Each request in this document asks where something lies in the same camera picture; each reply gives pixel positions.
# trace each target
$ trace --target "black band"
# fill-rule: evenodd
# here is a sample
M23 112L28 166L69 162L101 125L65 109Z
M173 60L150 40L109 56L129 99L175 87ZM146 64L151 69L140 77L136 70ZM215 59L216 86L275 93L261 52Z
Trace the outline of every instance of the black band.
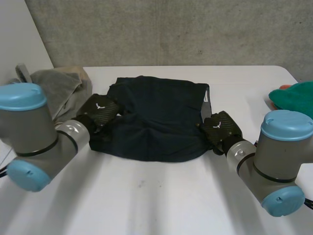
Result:
M64 132L64 131L57 131L57 132L60 133L60 134L62 134L62 135L65 135L66 137L69 138L70 141L72 141L72 143L73 143L73 145L74 145L74 147L75 147L75 151L76 151L75 154L77 154L77 153L78 153L78 146L77 146L76 141L73 139L73 137L70 136L68 133L66 133L66 132Z
M250 154L246 155L244 158L241 159L241 161L237 165L237 174L238 175L239 175L239 169L240 169L241 165L245 162L245 160L253 157L254 155L255 155L255 153L250 153Z
M297 177L294 177L294 178L289 179L289 180L282 180L282 179L278 179L278 178L273 178L273 177L270 177L270 176L264 174L263 172L261 172L261 171L256 167L256 165L255 165L254 163L253 163L253 168L254 168L254 170L255 170L259 175L261 175L262 177L266 178L267 180L271 180L271 181L278 182L278 183L283 183L283 184L291 183L291 182L295 181L295 179L297 178Z
M49 146L47 146L46 148L36 150L34 152L31 152L31 153L17 153L16 152L16 155L18 155L19 157L32 157L32 156L35 156L38 154L42 154L42 153L52 149L57 144L57 142L58 142L58 138L56 138L55 141L52 144L50 144Z

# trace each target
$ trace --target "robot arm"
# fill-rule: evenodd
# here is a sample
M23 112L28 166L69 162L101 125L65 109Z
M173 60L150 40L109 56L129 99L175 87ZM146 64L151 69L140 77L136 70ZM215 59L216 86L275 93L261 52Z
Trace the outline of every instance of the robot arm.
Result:
M105 105L109 108L97 112L103 124L119 112L109 99ZM27 191L40 191L48 185L88 144L89 134L96 128L92 118L79 114L55 129L46 97L32 83L0 87L0 117L0 129L17 155L6 174Z
M210 129L217 124L219 128ZM303 205L305 195L295 179L301 164L313 162L311 118L287 110L269 112L257 147L242 138L225 112L207 118L202 129L269 214L288 215Z

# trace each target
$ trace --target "white wall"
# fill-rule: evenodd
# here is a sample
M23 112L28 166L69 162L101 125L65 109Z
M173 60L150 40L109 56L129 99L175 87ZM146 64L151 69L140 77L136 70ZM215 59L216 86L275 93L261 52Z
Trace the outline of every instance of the white wall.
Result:
M30 73L53 67L24 0L0 0L0 85L17 77L17 63ZM0 142L0 164L9 150Z

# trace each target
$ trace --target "cable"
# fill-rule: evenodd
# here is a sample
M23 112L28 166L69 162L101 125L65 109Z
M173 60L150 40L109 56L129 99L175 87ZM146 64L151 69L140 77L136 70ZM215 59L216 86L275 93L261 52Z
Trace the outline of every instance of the cable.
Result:
M0 173L3 172L3 171L5 171L7 166L8 166L8 165L6 165L5 167L1 168L1 169L0 169Z
M4 177L4 176L6 176L6 171L5 171L5 172L0 173L0 178L2 178L2 177Z
M304 205L306 205L308 208L310 208L311 210L313 210L313 201L306 198L304 201Z

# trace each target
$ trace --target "white table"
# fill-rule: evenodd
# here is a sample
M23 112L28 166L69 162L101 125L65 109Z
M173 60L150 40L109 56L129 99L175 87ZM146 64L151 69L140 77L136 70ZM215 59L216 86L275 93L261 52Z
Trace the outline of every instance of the white table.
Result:
M268 93L295 79L277 66L85 68L94 93L117 77L150 75L210 85L213 112L227 111L244 137L258 139ZM4 164L14 153L11 152ZM313 199L312 165L297 183ZM93 152L86 146L38 193L0 181L0 235L311 235L313 211L303 206L270 216L225 156L212 151L185 163L147 163Z

